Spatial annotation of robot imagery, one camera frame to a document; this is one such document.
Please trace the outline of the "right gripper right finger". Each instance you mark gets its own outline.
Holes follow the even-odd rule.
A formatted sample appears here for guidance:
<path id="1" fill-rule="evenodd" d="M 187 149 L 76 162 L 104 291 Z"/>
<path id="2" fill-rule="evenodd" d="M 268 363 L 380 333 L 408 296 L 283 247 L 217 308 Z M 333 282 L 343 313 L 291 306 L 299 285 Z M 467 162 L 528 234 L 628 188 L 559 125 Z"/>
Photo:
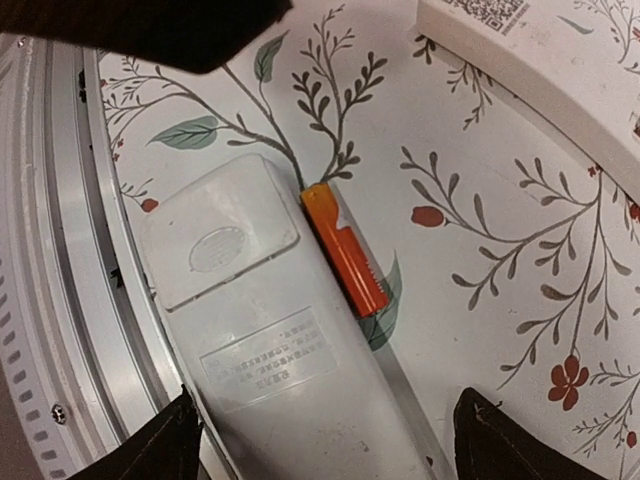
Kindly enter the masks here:
<path id="1" fill-rule="evenodd" d="M 453 423 L 459 479 L 602 478 L 539 441 L 472 387 L 461 392 Z"/>

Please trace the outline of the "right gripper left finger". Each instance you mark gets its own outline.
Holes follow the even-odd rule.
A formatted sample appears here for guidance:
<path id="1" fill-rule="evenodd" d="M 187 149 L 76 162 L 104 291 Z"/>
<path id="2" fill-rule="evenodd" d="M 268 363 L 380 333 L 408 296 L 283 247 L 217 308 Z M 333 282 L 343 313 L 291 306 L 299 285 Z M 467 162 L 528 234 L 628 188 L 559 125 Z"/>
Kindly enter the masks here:
<path id="1" fill-rule="evenodd" d="M 97 463 L 99 479 L 196 479 L 203 425 L 187 389 Z"/>

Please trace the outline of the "white remote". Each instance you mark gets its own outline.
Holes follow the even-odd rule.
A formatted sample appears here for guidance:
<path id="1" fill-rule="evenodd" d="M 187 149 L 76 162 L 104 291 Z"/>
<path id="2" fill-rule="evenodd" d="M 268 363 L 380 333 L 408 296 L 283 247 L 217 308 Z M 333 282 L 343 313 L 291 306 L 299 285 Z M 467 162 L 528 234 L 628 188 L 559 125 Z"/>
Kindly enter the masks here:
<path id="1" fill-rule="evenodd" d="M 391 389 L 279 169 L 233 159 L 144 221 L 151 284 L 241 479 L 426 479 Z"/>

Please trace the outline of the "orange AA battery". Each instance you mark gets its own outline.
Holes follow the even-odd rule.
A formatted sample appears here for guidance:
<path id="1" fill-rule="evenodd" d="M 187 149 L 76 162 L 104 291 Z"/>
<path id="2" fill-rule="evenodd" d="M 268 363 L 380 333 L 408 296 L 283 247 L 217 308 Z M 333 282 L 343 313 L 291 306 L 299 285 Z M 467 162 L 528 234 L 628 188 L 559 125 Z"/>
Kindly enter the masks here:
<path id="1" fill-rule="evenodd" d="M 330 183 L 300 193 L 300 201 L 357 318 L 377 314 L 390 303 L 347 204 Z"/>

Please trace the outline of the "long white remote control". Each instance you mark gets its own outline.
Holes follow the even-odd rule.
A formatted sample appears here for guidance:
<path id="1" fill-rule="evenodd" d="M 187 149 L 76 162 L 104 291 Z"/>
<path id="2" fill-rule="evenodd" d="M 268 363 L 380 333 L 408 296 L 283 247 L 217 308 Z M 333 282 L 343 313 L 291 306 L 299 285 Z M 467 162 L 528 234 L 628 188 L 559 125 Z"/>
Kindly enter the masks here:
<path id="1" fill-rule="evenodd" d="M 639 198 L 636 1 L 421 1 L 420 33 L 510 90 Z"/>

